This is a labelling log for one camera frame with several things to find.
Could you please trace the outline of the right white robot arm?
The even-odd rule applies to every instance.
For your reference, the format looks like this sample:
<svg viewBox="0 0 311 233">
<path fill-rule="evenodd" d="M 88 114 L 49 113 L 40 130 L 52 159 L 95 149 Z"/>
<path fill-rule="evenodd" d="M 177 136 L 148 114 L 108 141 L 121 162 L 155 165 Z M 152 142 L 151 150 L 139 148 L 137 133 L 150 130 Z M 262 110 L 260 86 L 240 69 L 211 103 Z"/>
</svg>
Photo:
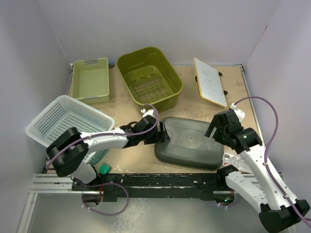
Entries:
<svg viewBox="0 0 311 233">
<path fill-rule="evenodd" d="M 217 171 L 216 184 L 221 190 L 237 191 L 258 213 L 269 233 L 279 233 L 297 223 L 310 210 L 306 200 L 300 200 L 288 188 L 265 153 L 257 132 L 241 124 L 245 114 L 240 109 L 217 113 L 206 133 L 216 142 L 230 147 L 249 166 L 260 187 L 256 187 L 232 165 Z"/>
</svg>

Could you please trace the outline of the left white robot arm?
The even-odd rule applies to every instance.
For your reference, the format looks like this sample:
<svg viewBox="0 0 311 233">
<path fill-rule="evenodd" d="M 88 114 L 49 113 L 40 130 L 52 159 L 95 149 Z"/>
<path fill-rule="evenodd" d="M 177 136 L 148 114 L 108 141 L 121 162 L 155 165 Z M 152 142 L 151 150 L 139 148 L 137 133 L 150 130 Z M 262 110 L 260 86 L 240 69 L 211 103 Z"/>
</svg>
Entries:
<svg viewBox="0 0 311 233">
<path fill-rule="evenodd" d="M 107 132 L 81 133 L 77 128 L 67 129 L 51 143 L 46 153 L 58 177 L 72 176 L 80 180 L 88 190 L 100 185 L 94 166 L 84 161 L 86 155 L 109 149 L 124 149 L 170 141 L 164 123 L 152 115 L 144 116 L 139 122 L 131 122 Z"/>
</svg>

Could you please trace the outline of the large grey plastic tub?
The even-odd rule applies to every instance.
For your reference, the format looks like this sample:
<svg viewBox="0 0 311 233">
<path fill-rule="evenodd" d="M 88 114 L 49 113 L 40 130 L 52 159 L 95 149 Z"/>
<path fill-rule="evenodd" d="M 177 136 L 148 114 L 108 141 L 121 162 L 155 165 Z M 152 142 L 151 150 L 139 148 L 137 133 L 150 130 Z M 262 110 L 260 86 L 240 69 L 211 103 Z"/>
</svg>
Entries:
<svg viewBox="0 0 311 233">
<path fill-rule="evenodd" d="M 224 146 L 205 136 L 209 122 L 172 116 L 162 122 L 170 139 L 155 145 L 158 160 L 210 171 L 221 166 Z"/>
</svg>

